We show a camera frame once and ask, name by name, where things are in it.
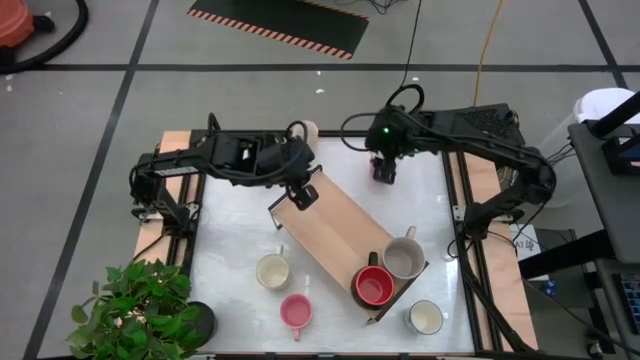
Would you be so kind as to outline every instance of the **potted plant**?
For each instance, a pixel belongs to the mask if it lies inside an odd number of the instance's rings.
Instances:
[[[108,267],[107,280],[94,281],[93,296],[71,310],[80,324],[67,338],[76,358],[185,359],[215,334],[213,311],[187,303],[191,283],[179,266],[131,262]]]

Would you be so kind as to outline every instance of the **orange bucket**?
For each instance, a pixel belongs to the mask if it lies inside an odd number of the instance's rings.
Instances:
[[[33,33],[33,14],[22,0],[0,0],[0,47],[16,47]]]

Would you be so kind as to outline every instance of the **white mug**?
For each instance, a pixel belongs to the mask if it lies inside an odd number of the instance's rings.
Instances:
[[[433,335],[440,331],[444,318],[438,305],[428,300],[420,300],[407,310],[405,321],[409,328],[423,335]]]
[[[264,256],[256,266],[256,279],[269,290],[284,289],[291,280],[291,267],[282,254],[283,247],[280,246],[277,254]]]

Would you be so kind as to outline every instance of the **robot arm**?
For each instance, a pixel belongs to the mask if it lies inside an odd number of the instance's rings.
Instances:
[[[418,85],[407,88],[422,94]],[[455,111],[426,112],[414,108],[407,113],[404,107],[390,104],[402,91],[404,89],[396,92],[387,106],[376,114],[365,139],[366,149],[379,156],[374,160],[374,179],[393,184],[396,159],[425,151],[435,154],[462,150],[518,171],[518,180],[503,192],[483,204],[467,204],[465,232],[480,238],[486,237],[489,223],[494,218],[524,202],[543,204],[551,198],[556,185],[555,173],[537,149],[516,146],[477,130],[456,117]]]
[[[314,159],[306,139],[292,137],[291,129],[306,125],[296,121],[285,135],[229,135],[220,130],[213,114],[209,115],[209,134],[195,146],[167,153],[142,154],[131,169],[131,196],[147,209],[162,215],[164,225],[188,231],[190,211],[179,206],[168,193],[165,179],[173,176],[207,174],[233,185],[281,185],[298,209],[305,210],[318,194],[311,185],[309,164]]]

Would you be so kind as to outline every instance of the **white table surface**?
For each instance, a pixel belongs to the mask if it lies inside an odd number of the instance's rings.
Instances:
[[[361,139],[348,139],[356,145]],[[392,186],[373,181],[369,154],[347,149],[338,138],[321,138],[314,164],[394,236],[418,228],[429,267],[377,324],[285,229],[277,231],[267,210],[281,188],[232,187],[207,178],[191,272],[191,298],[208,304],[217,334],[200,351],[214,353],[473,353],[467,306],[456,260],[446,255],[453,239],[440,156],[402,160]],[[264,255],[284,247],[293,278],[280,292],[264,289],[255,268]],[[282,300],[307,294],[311,323],[300,342],[280,320]],[[404,315],[418,300],[437,304],[445,316],[434,335],[407,328]]]

